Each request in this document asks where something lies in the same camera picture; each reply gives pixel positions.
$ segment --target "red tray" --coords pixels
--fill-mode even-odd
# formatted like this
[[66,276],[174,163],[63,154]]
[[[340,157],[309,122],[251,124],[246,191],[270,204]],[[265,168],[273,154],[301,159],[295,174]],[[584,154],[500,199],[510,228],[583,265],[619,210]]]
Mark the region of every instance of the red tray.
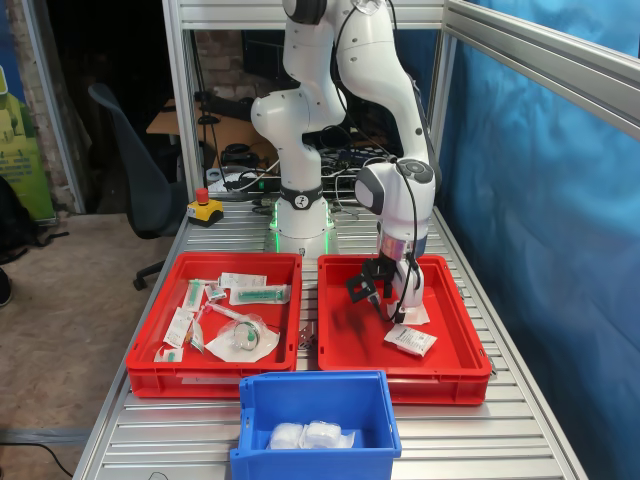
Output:
[[[423,256],[424,305],[430,323],[411,326],[438,338],[424,358],[385,342],[393,328],[367,301],[353,304],[345,286],[366,255],[318,260],[318,365],[322,370],[384,370],[394,403],[468,404],[484,401],[489,358],[442,257]],[[394,298],[383,300],[382,311]]]
[[[272,330],[279,330],[278,346],[256,363],[226,363],[206,349],[203,355],[191,347],[185,347],[183,361],[180,363],[155,363],[155,354],[163,345],[162,340],[176,308],[182,305],[189,280],[216,279],[223,272],[266,275],[267,285],[291,285],[291,300],[288,304],[230,307],[240,313],[256,313]],[[238,398],[238,384],[243,377],[295,370],[301,294],[302,258],[299,255],[179,255],[127,356],[126,364],[133,393],[139,397]],[[229,306],[228,300],[220,303]],[[229,320],[218,312],[204,315],[201,325],[205,344],[213,340],[218,330]]]

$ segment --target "green sign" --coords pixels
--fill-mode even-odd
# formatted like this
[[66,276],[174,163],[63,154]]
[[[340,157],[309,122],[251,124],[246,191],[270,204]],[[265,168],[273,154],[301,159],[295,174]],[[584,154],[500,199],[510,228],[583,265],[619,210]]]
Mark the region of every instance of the green sign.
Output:
[[55,213],[25,104],[4,3],[0,0],[0,175],[33,219],[45,220]]

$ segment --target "syringe package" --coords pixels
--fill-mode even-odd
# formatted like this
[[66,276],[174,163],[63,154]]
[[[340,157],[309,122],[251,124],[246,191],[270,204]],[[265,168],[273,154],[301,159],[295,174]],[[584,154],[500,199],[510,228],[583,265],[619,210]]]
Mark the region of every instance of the syringe package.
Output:
[[250,305],[263,303],[282,305],[291,299],[290,285],[272,285],[268,287],[235,287],[229,295],[230,305]]

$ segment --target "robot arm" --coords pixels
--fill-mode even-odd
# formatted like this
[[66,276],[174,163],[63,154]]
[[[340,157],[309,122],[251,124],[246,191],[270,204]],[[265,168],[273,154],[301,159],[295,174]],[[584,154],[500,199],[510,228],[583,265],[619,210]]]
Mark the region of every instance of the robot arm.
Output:
[[436,191],[435,165],[419,97],[396,55],[386,1],[380,1],[373,13],[360,8],[371,3],[356,0],[355,10],[345,20],[336,53],[338,67],[351,92],[386,107],[394,116],[404,155],[397,163],[365,167],[356,178],[356,198],[378,216],[379,256],[365,262],[363,273],[350,280],[348,288],[354,301],[366,296],[379,308],[373,282],[384,280],[393,286],[400,303],[389,305],[389,317],[421,324],[428,317],[422,303],[424,278],[416,260],[426,247]]
[[416,258],[425,250],[435,165],[422,107],[396,55],[386,0],[283,0],[283,6],[289,17],[284,66],[301,85],[257,100],[252,110],[256,129],[280,154],[279,231],[294,238],[324,231],[319,223],[326,207],[321,197],[320,157],[301,137],[344,119],[340,105],[344,99],[329,76],[335,42],[344,85],[391,112],[403,148],[399,161],[367,166],[357,176],[356,198],[378,216],[380,255],[365,263],[362,275],[350,282],[352,298],[368,297],[379,304],[373,281],[384,279],[385,297],[393,286],[401,299],[400,305],[389,309],[394,310],[394,319],[420,323],[424,282]]

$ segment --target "red button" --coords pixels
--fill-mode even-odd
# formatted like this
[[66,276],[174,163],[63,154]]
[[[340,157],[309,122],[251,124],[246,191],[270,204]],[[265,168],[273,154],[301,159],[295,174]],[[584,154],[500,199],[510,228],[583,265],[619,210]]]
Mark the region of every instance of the red button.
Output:
[[196,201],[200,205],[209,203],[209,191],[206,188],[198,188],[196,190]]

